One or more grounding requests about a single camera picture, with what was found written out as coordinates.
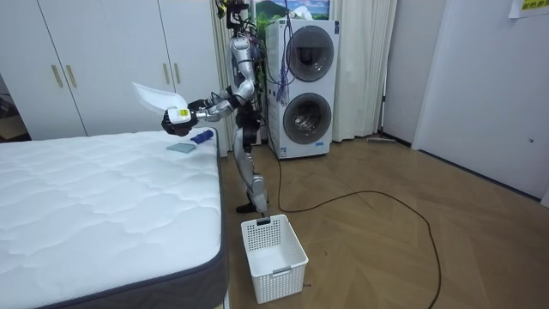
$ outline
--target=washing machine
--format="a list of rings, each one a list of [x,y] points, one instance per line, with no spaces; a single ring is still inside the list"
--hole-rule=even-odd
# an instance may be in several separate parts
[[[269,145],[279,159],[324,155],[332,142],[340,23],[292,20],[291,38],[286,23],[266,31]],[[291,83],[277,99],[280,86],[272,81],[281,79],[283,62]]]

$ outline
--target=wardrobe handle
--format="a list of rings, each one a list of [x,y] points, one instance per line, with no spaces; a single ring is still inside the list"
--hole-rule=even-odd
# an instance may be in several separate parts
[[[168,76],[168,66],[164,64],[164,77],[166,78],[166,84],[170,84],[170,76]]]
[[[53,71],[53,75],[55,76],[55,79],[57,80],[57,85],[59,85],[60,88],[63,87],[63,82],[61,82],[61,77],[59,76],[59,72],[57,71],[57,66],[53,64],[51,66],[51,70]]]
[[[69,73],[69,78],[70,78],[70,82],[72,83],[72,87],[76,88],[75,76],[72,75],[72,69],[70,68],[70,65],[65,65],[65,68],[67,68],[67,72]]]
[[[173,64],[173,68],[175,69],[175,78],[178,80],[178,83],[181,83],[181,79],[179,79],[179,67],[178,67],[178,64]]]

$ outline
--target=white wardrobe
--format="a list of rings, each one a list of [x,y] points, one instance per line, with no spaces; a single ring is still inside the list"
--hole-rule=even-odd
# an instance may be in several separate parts
[[[131,82],[220,89],[210,1],[0,0],[0,72],[33,140],[162,130]],[[220,133],[224,122],[201,124]]]

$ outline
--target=blue object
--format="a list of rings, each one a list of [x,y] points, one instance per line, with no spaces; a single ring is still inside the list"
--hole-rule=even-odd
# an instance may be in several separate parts
[[[195,142],[196,144],[201,144],[212,137],[214,137],[214,133],[211,130],[205,130],[203,133],[191,138],[191,141]]]
[[[196,145],[186,144],[186,143],[181,142],[181,143],[177,143],[175,145],[172,145],[172,146],[170,146],[166,149],[188,154],[189,152],[195,150],[195,148],[196,148]]]

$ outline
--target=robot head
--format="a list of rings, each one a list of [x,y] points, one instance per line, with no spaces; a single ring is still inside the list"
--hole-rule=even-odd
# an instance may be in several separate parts
[[[244,3],[244,0],[215,0],[215,5],[217,6],[217,17],[221,19],[227,16],[227,29],[232,29],[234,33],[243,30],[244,21],[240,17],[240,12],[249,9],[249,4]]]

